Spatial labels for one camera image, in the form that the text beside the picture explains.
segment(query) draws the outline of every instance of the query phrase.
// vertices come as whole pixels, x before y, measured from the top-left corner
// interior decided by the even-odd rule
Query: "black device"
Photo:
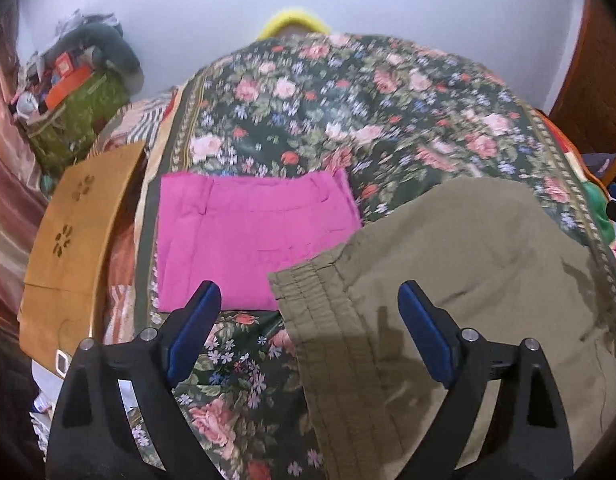
[[[398,304],[431,377],[448,389],[400,480],[556,480],[572,474],[566,415],[536,340],[514,346],[490,342],[472,328],[460,330],[416,282],[400,287]],[[190,374],[220,308],[218,287],[203,282],[160,330],[147,328],[129,343],[110,346],[83,340],[57,402],[48,479],[220,480],[172,397],[172,389]],[[165,471],[141,459],[118,379],[133,382]],[[492,380],[501,380],[501,386],[482,452],[455,469]]]

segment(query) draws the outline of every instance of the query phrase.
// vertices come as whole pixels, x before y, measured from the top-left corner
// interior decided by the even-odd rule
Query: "white wall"
[[[311,10],[336,30],[400,36],[471,57],[501,75],[532,105],[546,107],[551,104],[549,93],[559,79],[560,66],[567,67],[572,55],[568,37],[573,12],[578,12],[574,9],[576,5],[581,3],[576,0],[21,0],[21,13],[35,47],[41,48],[52,39],[57,20],[76,8],[85,12],[113,11],[144,67],[146,82],[141,96],[185,81],[206,63],[253,41],[266,21],[279,10],[299,6]]]

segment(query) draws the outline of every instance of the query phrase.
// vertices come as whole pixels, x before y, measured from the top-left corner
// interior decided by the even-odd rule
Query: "bed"
[[[485,67],[397,38],[310,34],[253,43],[142,103],[122,110],[95,150],[139,139],[150,149],[134,224],[114,243],[107,343],[165,320],[155,271],[159,176],[345,168],[364,224],[458,176],[527,184],[605,274],[616,357],[616,240],[595,206],[605,190],[563,134]],[[222,312],[174,395],[225,478],[325,478],[279,313]],[[139,409],[129,420],[144,460],[160,465]]]

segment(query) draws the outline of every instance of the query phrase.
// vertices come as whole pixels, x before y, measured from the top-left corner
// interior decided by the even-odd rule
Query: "silver screw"
[[[79,343],[79,348],[82,350],[90,350],[95,345],[95,340],[91,337],[87,337],[86,339],[82,339],[82,342]]]
[[[157,337],[157,329],[155,328],[144,328],[142,332],[139,334],[139,337],[144,341],[152,341]]]
[[[479,339],[479,332],[473,328],[464,328],[462,330],[462,337],[466,339],[466,341],[477,341],[477,339]]]
[[[529,337],[528,339],[525,339],[524,344],[526,345],[526,348],[528,348],[529,350],[532,350],[532,351],[539,350],[539,341],[537,341],[537,339],[533,339]]]

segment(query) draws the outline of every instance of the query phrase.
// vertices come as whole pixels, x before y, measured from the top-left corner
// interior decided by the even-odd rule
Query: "folded clothing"
[[[159,310],[185,306],[203,280],[222,310],[276,310],[267,274],[340,244],[361,227],[344,170],[300,178],[162,177]]]
[[[460,328],[539,341],[581,463],[616,414],[614,314],[597,269],[524,184],[455,178],[271,274],[328,478],[393,480],[443,402],[398,312],[406,280]],[[497,392],[489,383],[460,465],[479,455]]]

